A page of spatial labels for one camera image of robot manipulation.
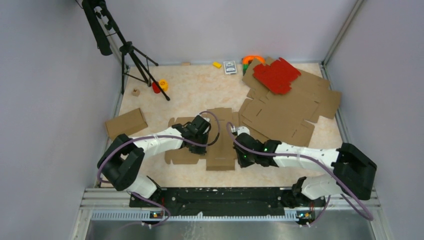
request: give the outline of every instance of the cardboard sheet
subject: cardboard sheet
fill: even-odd
[[[178,117],[177,119],[171,118],[168,122],[168,127],[171,127],[174,124],[184,125],[187,122],[191,122],[193,119],[194,117]],[[189,149],[187,147],[176,149],[176,150],[169,150],[165,152],[165,162],[167,164],[171,164],[171,161],[175,165],[176,164],[197,164],[200,157],[204,159],[204,156],[199,156],[198,154],[189,152]]]
[[[135,134],[148,127],[146,119],[140,108],[134,109],[104,123],[107,135],[114,140],[118,135]]]
[[[239,125],[239,114],[233,112],[231,108],[208,109],[219,119],[221,132],[215,144],[206,148],[206,170],[207,171],[228,171],[236,169],[236,150],[233,148],[233,141],[227,133],[227,122],[232,122],[236,127]],[[206,117],[210,119],[212,129],[209,132],[209,142],[212,141],[218,133],[218,125],[214,117],[209,113]]]
[[[303,116],[312,116],[318,105],[310,99],[292,96],[285,100],[286,104],[266,96],[253,99],[241,114],[245,117],[244,125],[269,139],[307,147],[314,125],[305,121]]]
[[[265,64],[273,61],[267,58]],[[250,87],[247,97],[252,100],[246,99],[241,106],[240,124],[249,127],[252,136],[262,142],[273,139],[307,147],[314,131],[309,122],[318,122],[319,116],[332,119],[342,94],[329,90],[328,80],[302,70],[301,76],[291,82],[290,92],[273,94],[253,77],[253,68],[259,64],[254,59],[242,79]]]
[[[170,164],[197,164],[199,159],[206,159],[207,171],[230,171],[236,169],[236,151],[233,149],[233,142],[227,134],[226,124],[232,122],[235,126],[239,125],[238,112],[232,112],[231,108],[214,108],[208,109],[214,113],[219,119],[220,135],[218,141],[212,146],[206,148],[206,154],[203,156],[190,153],[188,148],[170,150],[165,152],[165,162]],[[203,115],[210,119],[211,130],[209,132],[208,142],[212,142],[218,132],[218,125],[214,117],[210,114]],[[185,124],[190,122],[194,117],[171,118],[168,126],[174,124]]]

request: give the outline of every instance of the small cardboard box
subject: small cardboard box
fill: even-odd
[[[134,109],[104,123],[107,135],[114,140],[120,134],[131,135],[148,127],[140,108]]]

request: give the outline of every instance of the yellow toy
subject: yellow toy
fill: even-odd
[[[212,65],[214,65],[215,67],[217,67],[218,69],[220,69],[221,68],[221,64],[219,63],[219,62],[216,62],[216,61],[214,61],[213,63],[212,63]]]
[[[159,81],[159,86],[164,92],[168,90],[168,82],[165,79]]]

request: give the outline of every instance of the gray wall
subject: gray wall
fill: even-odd
[[[0,239],[70,237],[120,67],[73,0],[0,2]]]
[[[422,239],[424,1],[367,1],[328,68],[395,239]]]
[[[321,61],[355,0],[107,1],[127,41],[160,64],[251,54]]]

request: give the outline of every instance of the red cup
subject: red cup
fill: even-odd
[[[158,93],[160,93],[160,92],[161,92],[161,90],[159,89],[159,87],[158,87],[158,86],[156,86],[156,83],[154,83],[154,82],[152,82],[152,83],[151,83],[151,88],[153,89],[153,92],[154,92],[155,94],[158,94]]]

